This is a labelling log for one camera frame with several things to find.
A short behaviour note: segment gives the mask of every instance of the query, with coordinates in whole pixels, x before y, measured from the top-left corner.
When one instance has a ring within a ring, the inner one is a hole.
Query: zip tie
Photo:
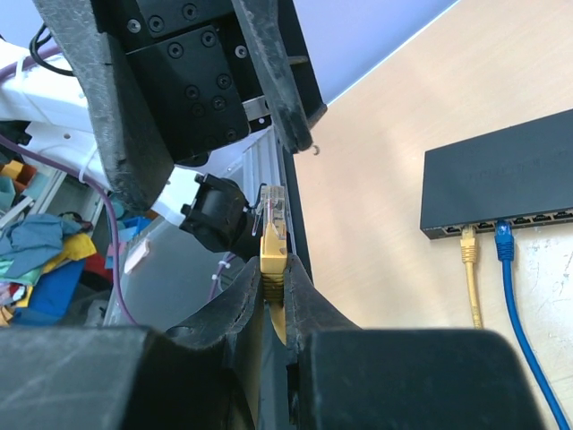
[[[94,143],[93,146],[91,147],[90,152],[88,152],[88,157],[83,162],[83,165],[81,166],[81,169],[80,169],[80,173],[78,175],[78,180],[82,184],[85,184],[85,182],[83,181],[83,175],[86,173],[86,170],[88,169],[88,166],[91,163],[91,159],[93,159],[93,156],[96,155],[96,152],[98,152],[98,145],[96,143]]]
[[[44,112],[36,105],[36,103],[34,103],[34,101],[28,96],[28,94],[26,94],[26,91],[24,90],[24,78],[26,74],[25,73],[26,71],[24,70],[24,60],[27,57],[28,56],[21,56],[18,62],[16,63],[16,72],[14,74],[14,84],[16,85],[16,90],[20,93],[22,97],[28,100],[28,103],[30,103],[36,109],[39,115],[42,118],[44,118],[43,122],[51,125],[52,122],[47,118]]]

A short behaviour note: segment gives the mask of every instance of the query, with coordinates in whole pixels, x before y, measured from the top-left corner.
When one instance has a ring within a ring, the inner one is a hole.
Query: blue cloth
[[[43,266],[64,250],[67,237],[80,230],[80,224],[48,213],[9,225],[0,238],[0,259],[13,261],[5,277],[19,278]]]

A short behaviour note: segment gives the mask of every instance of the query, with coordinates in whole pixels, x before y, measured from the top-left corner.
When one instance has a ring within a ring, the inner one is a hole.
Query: table
[[[573,2],[456,4],[330,106],[319,155],[295,157],[316,288],[363,327],[471,327],[458,238],[419,229],[424,152],[569,108]],[[573,225],[515,234],[522,323],[573,417]],[[493,235],[479,239],[484,325],[518,350]]]

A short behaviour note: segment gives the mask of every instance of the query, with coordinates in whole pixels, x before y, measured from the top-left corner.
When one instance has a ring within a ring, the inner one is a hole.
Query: ethernet cable
[[[501,268],[503,271],[503,291],[505,293],[509,319],[511,320],[511,326],[513,327],[513,332],[516,335],[517,342],[519,343],[521,351],[526,357],[526,362],[529,365],[531,372],[534,374],[535,380],[539,384],[539,388],[541,388],[543,396],[555,417],[555,421],[557,421],[559,429],[569,430],[569,424],[561,410],[559,401],[555,397],[555,394],[553,394],[552,387],[549,385],[547,378],[545,378],[543,369],[537,362],[534,351],[531,349],[523,327],[521,326],[521,321],[519,321],[516,299],[513,292],[513,280],[511,277],[511,262],[513,262],[515,255],[515,244],[513,236],[511,235],[511,227],[507,221],[499,221],[495,226],[495,246],[498,252],[498,260],[501,261]]]
[[[474,264],[477,262],[477,240],[475,238],[475,228],[464,226],[462,228],[462,238],[459,241],[462,248],[462,263],[466,266],[467,292],[469,293],[469,304],[472,308],[472,320],[476,329],[482,329],[482,311],[480,301],[475,286]]]
[[[269,304],[270,320],[283,344],[287,344],[285,320],[285,268],[287,267],[287,223],[285,188],[264,185],[257,208],[255,227],[263,215],[261,237],[261,278],[263,297]]]

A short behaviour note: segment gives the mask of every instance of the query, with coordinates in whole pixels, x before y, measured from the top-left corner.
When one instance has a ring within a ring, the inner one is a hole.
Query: white wall
[[[456,0],[295,0],[328,103]],[[0,0],[0,34],[28,46],[41,25],[32,0]]]

